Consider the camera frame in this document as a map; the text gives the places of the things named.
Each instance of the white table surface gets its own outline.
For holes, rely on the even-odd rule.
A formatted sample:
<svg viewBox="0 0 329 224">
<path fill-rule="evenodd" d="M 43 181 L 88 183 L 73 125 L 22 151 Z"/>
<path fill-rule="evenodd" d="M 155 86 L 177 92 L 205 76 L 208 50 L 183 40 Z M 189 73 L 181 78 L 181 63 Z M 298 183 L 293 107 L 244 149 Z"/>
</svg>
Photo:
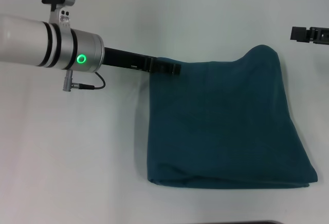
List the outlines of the white table surface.
<svg viewBox="0 0 329 224">
<path fill-rule="evenodd" d="M 146 180 L 148 74 L 104 66 L 101 91 L 62 91 L 65 72 L 0 63 L 1 224 L 329 221 L 329 47 L 290 41 L 329 27 L 329 0 L 77 0 L 73 28 L 107 47 L 186 62 L 276 50 L 295 125 L 319 182 L 297 190 L 193 190 Z M 47 21 L 41 0 L 0 12 Z M 100 84 L 91 73 L 75 82 Z"/>
</svg>

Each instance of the metal cylinder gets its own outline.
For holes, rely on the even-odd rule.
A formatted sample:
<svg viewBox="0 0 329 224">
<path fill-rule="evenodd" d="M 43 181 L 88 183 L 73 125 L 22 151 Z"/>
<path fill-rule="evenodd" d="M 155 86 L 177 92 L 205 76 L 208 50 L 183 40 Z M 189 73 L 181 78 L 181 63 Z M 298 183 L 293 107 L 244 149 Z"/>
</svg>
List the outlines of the metal cylinder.
<svg viewBox="0 0 329 224">
<path fill-rule="evenodd" d="M 0 61 L 38 66 L 47 49 L 43 22 L 0 14 Z"/>
<path fill-rule="evenodd" d="M 100 36 L 81 30 L 73 30 L 77 36 L 77 58 L 73 71 L 96 72 L 104 60 L 104 43 Z"/>
<path fill-rule="evenodd" d="M 70 92 L 72 89 L 72 70 L 66 70 L 66 75 L 64 79 L 63 91 Z"/>
</svg>

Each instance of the black clamp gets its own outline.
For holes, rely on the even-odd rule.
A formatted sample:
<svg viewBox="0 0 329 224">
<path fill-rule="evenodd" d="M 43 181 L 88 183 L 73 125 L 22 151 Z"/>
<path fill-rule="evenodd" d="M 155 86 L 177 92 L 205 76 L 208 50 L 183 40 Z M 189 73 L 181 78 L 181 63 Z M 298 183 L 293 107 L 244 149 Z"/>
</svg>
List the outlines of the black clamp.
<svg viewBox="0 0 329 224">
<path fill-rule="evenodd" d="M 290 40 L 301 43 L 313 42 L 315 44 L 329 45 L 329 28 L 310 27 L 293 27 Z"/>
</svg>

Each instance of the cable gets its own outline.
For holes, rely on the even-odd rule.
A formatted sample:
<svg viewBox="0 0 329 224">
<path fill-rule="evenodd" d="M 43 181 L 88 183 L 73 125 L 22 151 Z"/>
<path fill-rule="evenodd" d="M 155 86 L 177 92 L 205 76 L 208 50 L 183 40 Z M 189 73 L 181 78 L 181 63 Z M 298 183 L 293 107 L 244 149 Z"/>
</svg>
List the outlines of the cable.
<svg viewBox="0 0 329 224">
<path fill-rule="evenodd" d="M 89 85 L 89 84 L 76 84 L 76 83 L 73 83 L 72 84 L 72 88 L 74 88 L 74 89 L 89 89 L 89 90 L 103 89 L 103 88 L 105 88 L 105 86 L 106 86 L 105 80 L 103 79 L 102 76 L 100 76 L 100 74 L 98 72 L 95 72 L 95 73 L 102 80 L 103 86 L 101 86 L 101 87 L 94 87 L 93 85 Z"/>
<path fill-rule="evenodd" d="M 106 86 L 106 82 L 105 82 L 105 80 L 103 79 L 103 77 L 98 73 L 98 72 L 95 72 L 95 74 L 102 80 L 102 82 L 103 82 L 103 86 L 101 86 L 101 87 L 95 87 L 95 89 L 103 89 L 103 88 L 105 88 L 105 86 Z"/>
</svg>

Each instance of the folded towel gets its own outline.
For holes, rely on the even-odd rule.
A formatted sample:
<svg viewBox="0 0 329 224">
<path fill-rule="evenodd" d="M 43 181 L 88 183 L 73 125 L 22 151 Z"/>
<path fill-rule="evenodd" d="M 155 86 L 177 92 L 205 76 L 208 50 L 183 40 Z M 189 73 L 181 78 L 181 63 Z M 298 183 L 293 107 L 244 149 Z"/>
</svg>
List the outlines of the folded towel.
<svg viewBox="0 0 329 224">
<path fill-rule="evenodd" d="M 280 189 L 317 181 L 289 115 L 274 50 L 261 45 L 234 62 L 178 63 L 179 76 L 151 75 L 150 182 Z"/>
</svg>

